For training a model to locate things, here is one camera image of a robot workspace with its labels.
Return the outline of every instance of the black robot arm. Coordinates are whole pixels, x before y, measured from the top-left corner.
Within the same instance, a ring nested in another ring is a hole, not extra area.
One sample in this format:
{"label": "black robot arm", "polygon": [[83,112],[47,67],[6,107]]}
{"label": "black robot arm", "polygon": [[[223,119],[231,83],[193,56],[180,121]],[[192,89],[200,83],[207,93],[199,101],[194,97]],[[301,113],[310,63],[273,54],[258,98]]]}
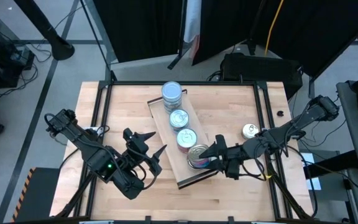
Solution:
{"label": "black robot arm", "polygon": [[155,132],[147,134],[132,133],[126,128],[123,138],[126,140],[126,147],[122,154],[118,153],[111,146],[104,146],[100,143],[96,131],[84,130],[78,126],[74,111],[61,110],[56,115],[46,114],[45,122],[48,124],[47,131],[56,136],[58,133],[65,135],[80,151],[91,173],[99,177],[103,182],[112,181],[114,185],[129,199],[136,198],[144,187],[143,180],[133,173],[133,169],[145,162],[150,167],[150,172],[155,178],[161,173],[159,157],[166,146],[159,149],[152,157],[148,157],[149,150],[145,141],[151,138]]}
{"label": "black robot arm", "polygon": [[[318,96],[307,104],[301,115],[279,128],[264,130],[256,134],[254,138],[247,140],[242,145],[236,144],[233,147],[227,147],[224,137],[217,135],[216,141],[200,155],[200,158],[215,158],[206,167],[207,169],[216,169],[225,173],[226,177],[238,180],[242,176],[240,166],[243,166],[244,161],[256,159],[265,152],[272,155],[280,150],[285,151],[291,137],[297,136],[300,139],[306,134],[302,131],[304,127],[314,121],[332,121],[338,116],[338,111],[339,107],[331,99]],[[299,218],[311,218],[297,204],[285,184],[279,179],[273,165],[267,164],[267,169],[272,173],[272,179],[288,199]]]}

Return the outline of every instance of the wooden tabletop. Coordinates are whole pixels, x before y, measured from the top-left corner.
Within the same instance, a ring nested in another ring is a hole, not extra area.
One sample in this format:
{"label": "wooden tabletop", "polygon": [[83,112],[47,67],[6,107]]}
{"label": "wooden tabletop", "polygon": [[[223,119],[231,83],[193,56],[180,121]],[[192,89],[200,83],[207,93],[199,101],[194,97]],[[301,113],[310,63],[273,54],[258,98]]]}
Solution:
{"label": "wooden tabletop", "polygon": [[[93,113],[98,83],[84,82],[81,87],[76,115],[78,124],[89,127]],[[183,86],[188,90],[188,96],[198,119],[212,144],[217,134],[223,134],[227,146],[243,143],[241,129],[247,123],[259,126],[255,98],[251,86]],[[290,110],[282,83],[268,83],[268,92],[272,105],[273,118],[276,126],[290,120]],[[109,107],[107,125],[110,132],[105,135],[104,144],[110,145],[122,152],[125,150],[125,140],[122,131],[130,128],[138,133],[157,131],[151,117],[147,101],[160,97],[161,86],[114,85]],[[259,90],[265,124],[268,127],[264,96]],[[98,125],[100,125],[104,96],[101,101]],[[284,111],[283,117],[276,115]],[[160,136],[156,134],[147,142],[152,155],[162,146]],[[297,147],[295,141],[289,145]],[[69,144],[65,156],[75,147]],[[287,186],[296,201],[306,213],[311,215],[313,208],[306,186],[302,162],[297,154],[290,152],[290,157],[282,157]],[[55,197],[50,214],[56,215],[71,199],[78,188],[83,161],[77,152],[64,165],[57,184]],[[247,169],[257,174],[254,161],[246,161]],[[178,190],[167,155],[162,154],[160,165],[163,168],[156,183],[140,195],[129,200],[118,191],[111,182],[105,184],[98,180],[94,195],[92,219],[94,220],[144,220],[150,215],[152,220],[193,220],[193,221],[225,221],[233,216],[236,221],[274,221],[272,199],[268,182],[262,182],[251,177],[240,180],[225,178],[223,174],[202,180],[194,185]],[[148,172],[145,180],[147,185],[152,180]],[[280,212],[284,217],[282,194],[277,188],[280,201]],[[88,191],[83,196],[81,214],[85,213]]]}

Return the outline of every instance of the tin can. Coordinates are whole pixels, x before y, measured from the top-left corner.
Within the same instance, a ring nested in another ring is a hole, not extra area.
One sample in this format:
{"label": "tin can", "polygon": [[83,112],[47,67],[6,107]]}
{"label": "tin can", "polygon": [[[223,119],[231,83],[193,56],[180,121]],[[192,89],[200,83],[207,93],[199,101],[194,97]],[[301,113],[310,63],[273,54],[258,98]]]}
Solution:
{"label": "tin can", "polygon": [[204,169],[209,164],[209,158],[200,159],[200,155],[208,149],[205,144],[193,146],[187,153],[187,162],[191,169],[200,170]]}
{"label": "tin can", "polygon": [[169,116],[169,123],[175,132],[179,132],[189,125],[189,114],[184,110],[174,110]]}
{"label": "tin can", "polygon": [[177,144],[178,149],[183,152],[187,153],[191,147],[193,147],[197,143],[197,134],[189,129],[185,128],[179,131],[177,136]]}
{"label": "tin can", "polygon": [[259,128],[254,124],[246,124],[242,128],[242,137],[244,139],[251,139],[255,137],[255,134],[259,133]]}
{"label": "tin can", "polygon": [[161,89],[164,108],[167,113],[181,106],[181,86],[177,82],[167,82]]}

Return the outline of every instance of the can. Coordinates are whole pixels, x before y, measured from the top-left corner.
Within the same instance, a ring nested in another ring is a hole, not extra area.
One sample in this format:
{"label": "can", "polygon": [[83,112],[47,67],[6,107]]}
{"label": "can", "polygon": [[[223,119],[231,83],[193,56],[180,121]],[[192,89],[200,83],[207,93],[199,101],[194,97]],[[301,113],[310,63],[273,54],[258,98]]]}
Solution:
{"label": "can", "polygon": [[193,146],[187,153],[187,162],[191,169],[200,170],[204,169],[209,164],[209,158],[200,159],[200,155],[208,149],[205,144]]}
{"label": "can", "polygon": [[179,131],[177,136],[178,149],[187,153],[197,143],[197,134],[190,128]]}
{"label": "can", "polygon": [[255,137],[255,134],[259,133],[259,128],[254,124],[246,124],[242,128],[242,137],[244,139],[251,139]]}
{"label": "can", "polygon": [[166,82],[161,89],[164,108],[167,113],[181,106],[181,86],[177,82]]}
{"label": "can", "polygon": [[169,115],[169,124],[175,132],[179,132],[189,125],[189,114],[185,110],[174,110]]}

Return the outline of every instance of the gray floor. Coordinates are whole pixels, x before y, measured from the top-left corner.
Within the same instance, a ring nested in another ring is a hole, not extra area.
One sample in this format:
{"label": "gray floor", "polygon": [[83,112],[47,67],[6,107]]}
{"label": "gray floor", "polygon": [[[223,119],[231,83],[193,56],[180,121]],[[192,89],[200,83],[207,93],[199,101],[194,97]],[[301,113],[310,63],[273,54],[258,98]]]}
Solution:
{"label": "gray floor", "polygon": [[[74,0],[37,0],[36,2],[51,24],[54,25],[70,12]],[[42,39],[37,29],[12,0],[0,0],[0,18],[22,40]],[[62,22],[57,28],[59,34],[63,33],[65,26],[66,21]],[[69,27],[67,39],[94,39],[82,10],[75,13]],[[43,45],[42,48],[49,49],[49,46]],[[247,54],[246,46],[237,47],[236,51]],[[262,51],[263,49],[258,48],[257,55],[262,55]],[[40,59],[46,57],[43,53],[34,52],[39,55]],[[112,69],[119,80],[205,80],[208,75],[219,69],[223,56],[224,52],[194,67],[190,66],[191,59],[185,57],[173,70],[168,70],[167,66],[175,58],[174,55],[114,64]],[[62,108],[74,109],[81,82],[102,80],[105,74],[105,66],[101,53],[98,46],[94,44],[75,45],[75,54],[68,60],[54,62],[52,59],[49,59],[47,62],[35,64],[39,70],[38,79],[29,84],[24,90],[15,91],[0,99],[0,123],[6,127],[5,132],[0,135],[0,204],[48,74],[54,72],[41,114],[56,113]],[[34,72],[34,70],[25,72],[25,77],[31,76],[31,72]],[[350,46],[316,80],[316,95],[328,95],[332,99],[336,99],[335,84],[349,79],[358,79],[357,45]],[[290,102],[292,108],[295,101],[294,115],[300,114],[308,101],[308,77],[306,75],[304,75],[303,81],[304,86],[298,92],[296,101],[293,98]],[[328,132],[338,127],[343,121],[344,117],[343,113],[341,113],[338,119],[319,124],[314,130],[317,142],[321,142]],[[62,161],[64,146],[50,139],[49,135],[45,132],[46,124],[43,117],[40,117],[36,122],[37,126],[34,136],[5,215],[5,222],[8,222],[12,217],[28,170],[34,166],[59,167]],[[308,132],[308,138],[312,138],[310,136],[311,127],[307,127],[305,130]],[[334,134],[330,135],[327,141],[318,149],[341,149],[341,152],[351,150],[352,143],[347,126],[344,125]],[[341,202],[319,201],[319,208],[318,217],[326,221],[339,221],[347,216],[344,204]]]}

